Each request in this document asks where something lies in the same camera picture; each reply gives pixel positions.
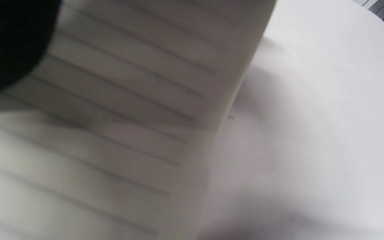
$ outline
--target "black object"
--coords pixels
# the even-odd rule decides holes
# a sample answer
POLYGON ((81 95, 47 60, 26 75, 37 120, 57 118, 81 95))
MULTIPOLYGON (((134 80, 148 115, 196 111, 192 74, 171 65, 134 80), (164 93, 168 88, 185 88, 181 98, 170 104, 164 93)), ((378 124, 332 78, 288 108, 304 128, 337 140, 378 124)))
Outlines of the black object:
POLYGON ((382 8, 384 8, 384 5, 381 6, 381 8, 379 8, 379 9, 375 12, 375 14, 377 15, 378 11, 380 11, 382 8))
POLYGON ((61 0, 0 0, 0 90, 29 73, 51 39, 61 0))

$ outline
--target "notebook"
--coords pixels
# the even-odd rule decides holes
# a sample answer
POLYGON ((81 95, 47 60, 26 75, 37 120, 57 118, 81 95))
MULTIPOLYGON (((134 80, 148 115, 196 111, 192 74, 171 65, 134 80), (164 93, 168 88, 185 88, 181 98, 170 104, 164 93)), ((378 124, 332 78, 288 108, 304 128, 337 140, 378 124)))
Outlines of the notebook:
POLYGON ((0 240, 193 239, 273 4, 65 0, 44 59, 0 93, 0 240))

